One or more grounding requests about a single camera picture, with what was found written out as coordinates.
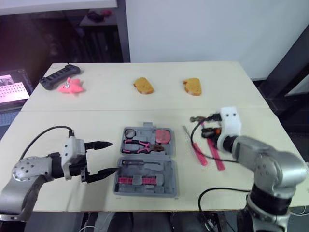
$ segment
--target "computer monitor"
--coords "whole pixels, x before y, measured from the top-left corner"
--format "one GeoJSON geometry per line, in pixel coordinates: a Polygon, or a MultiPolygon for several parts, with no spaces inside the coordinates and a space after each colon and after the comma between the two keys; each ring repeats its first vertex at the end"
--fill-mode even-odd
{"type": "Polygon", "coordinates": [[[32,92],[25,70],[0,72],[0,112],[21,108],[32,92]]]}

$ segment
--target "white wall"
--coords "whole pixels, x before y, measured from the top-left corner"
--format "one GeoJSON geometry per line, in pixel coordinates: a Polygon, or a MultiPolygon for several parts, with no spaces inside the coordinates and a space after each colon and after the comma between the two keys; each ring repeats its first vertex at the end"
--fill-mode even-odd
{"type": "Polygon", "coordinates": [[[131,62],[238,60],[266,79],[309,23],[309,0],[126,0],[131,62]]]}

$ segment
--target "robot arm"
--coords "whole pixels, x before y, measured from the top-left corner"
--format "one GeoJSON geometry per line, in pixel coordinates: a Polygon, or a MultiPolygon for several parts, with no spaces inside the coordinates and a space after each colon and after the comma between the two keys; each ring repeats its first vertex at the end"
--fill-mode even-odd
{"type": "Polygon", "coordinates": [[[102,149],[109,142],[84,143],[71,135],[63,146],[61,155],[21,159],[12,170],[12,177],[0,194],[0,232],[24,231],[36,203],[40,188],[46,182],[65,177],[81,176],[82,182],[102,180],[117,171],[109,168],[89,175],[86,151],[102,149]]]}
{"type": "Polygon", "coordinates": [[[202,129],[202,137],[212,139],[219,150],[232,153],[239,164],[254,172],[247,205],[238,214],[238,232],[286,232],[296,185],[307,175],[305,162],[290,152],[241,136],[234,107],[222,108],[210,117],[192,117],[191,121],[218,121],[220,128],[202,129]]]}

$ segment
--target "black cable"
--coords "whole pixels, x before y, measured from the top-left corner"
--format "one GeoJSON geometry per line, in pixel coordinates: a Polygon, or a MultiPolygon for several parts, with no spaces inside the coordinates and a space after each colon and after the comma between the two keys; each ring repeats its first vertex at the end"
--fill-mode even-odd
{"type": "Polygon", "coordinates": [[[209,188],[209,189],[203,191],[198,197],[197,204],[198,204],[199,212],[201,213],[201,215],[202,215],[202,217],[204,218],[205,221],[207,221],[207,218],[205,217],[204,212],[201,208],[201,200],[202,200],[202,197],[204,196],[205,193],[212,191],[212,190],[232,190],[232,191],[238,191],[238,192],[250,192],[251,191],[251,190],[243,190],[243,189],[237,189],[237,188],[222,188],[222,187],[209,188]]]}
{"type": "Polygon", "coordinates": [[[70,136],[74,136],[74,131],[70,128],[70,127],[67,127],[67,126],[54,126],[54,127],[51,127],[51,128],[48,128],[44,131],[42,131],[37,137],[35,137],[31,143],[26,147],[26,149],[24,150],[23,154],[21,155],[20,159],[19,160],[22,160],[26,154],[26,152],[29,150],[29,148],[34,144],[35,141],[38,140],[38,138],[40,138],[43,134],[45,134],[46,132],[48,131],[51,131],[53,129],[56,129],[56,128],[65,128],[65,129],[68,129],[69,130],[69,137],[70,136]]]}
{"type": "Polygon", "coordinates": [[[228,221],[226,220],[226,223],[228,224],[228,226],[232,229],[233,232],[236,232],[233,227],[230,225],[230,223],[228,223],[228,221]]]}
{"type": "Polygon", "coordinates": [[[190,137],[192,148],[193,148],[196,152],[198,152],[199,154],[201,154],[201,155],[203,155],[203,156],[205,156],[205,157],[207,157],[207,158],[209,158],[209,159],[212,159],[212,160],[214,159],[214,160],[219,160],[219,161],[224,161],[224,162],[238,163],[238,162],[235,161],[235,160],[230,160],[230,159],[226,159],[226,160],[225,160],[225,159],[218,159],[218,158],[214,158],[214,157],[205,155],[204,153],[200,152],[200,151],[195,147],[194,142],[193,142],[193,135],[194,135],[195,131],[197,130],[197,128],[198,128],[204,121],[206,121],[206,120],[207,120],[207,119],[204,119],[204,120],[199,121],[199,123],[198,123],[198,124],[194,127],[194,129],[192,130],[192,132],[191,132],[191,137],[190,137]]]}

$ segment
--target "light wooden tabletop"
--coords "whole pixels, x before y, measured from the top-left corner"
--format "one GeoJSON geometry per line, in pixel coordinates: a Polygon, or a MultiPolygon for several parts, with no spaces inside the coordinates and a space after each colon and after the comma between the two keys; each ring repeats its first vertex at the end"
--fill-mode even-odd
{"type": "MultiPolygon", "coordinates": [[[[91,174],[100,169],[115,167],[121,157],[120,143],[124,127],[142,126],[144,121],[157,127],[171,128],[175,133],[176,151],[172,157],[176,162],[178,195],[175,198],[116,196],[112,191],[114,174],[91,184],[81,183],[80,177],[70,181],[64,178],[43,185],[35,211],[80,212],[80,211],[182,211],[197,210],[199,194],[212,187],[251,189],[253,173],[239,164],[225,163],[226,170],[218,171],[212,160],[202,167],[191,153],[187,135],[194,123],[191,116],[207,116],[216,109],[170,109],[140,111],[33,111],[20,112],[0,142],[1,159],[0,189],[11,177],[11,169],[18,161],[29,142],[44,129],[54,125],[67,125],[75,130],[75,136],[85,142],[109,141],[114,146],[87,153],[91,174]]],[[[242,121],[242,133],[276,149],[287,150],[300,156],[277,117],[268,108],[238,109],[242,121]]],[[[58,129],[40,138],[28,151],[27,156],[44,157],[61,151],[68,133],[58,129]]],[[[195,136],[201,149],[209,154],[206,141],[195,136]]],[[[222,154],[222,158],[231,155],[222,154]]],[[[232,191],[207,193],[202,201],[205,210],[240,209],[245,206],[245,194],[232,191]]],[[[309,204],[309,178],[297,186],[291,206],[309,204]]]]}
{"type": "MultiPolygon", "coordinates": [[[[48,76],[66,64],[53,64],[48,76]]],[[[45,90],[41,84],[23,107],[23,111],[60,110],[160,110],[268,108],[238,62],[175,62],[175,63],[78,63],[85,92],[78,95],[45,90]],[[141,95],[133,83],[146,77],[154,93],[141,95]],[[202,95],[184,91],[183,80],[197,77],[202,95]]]]}

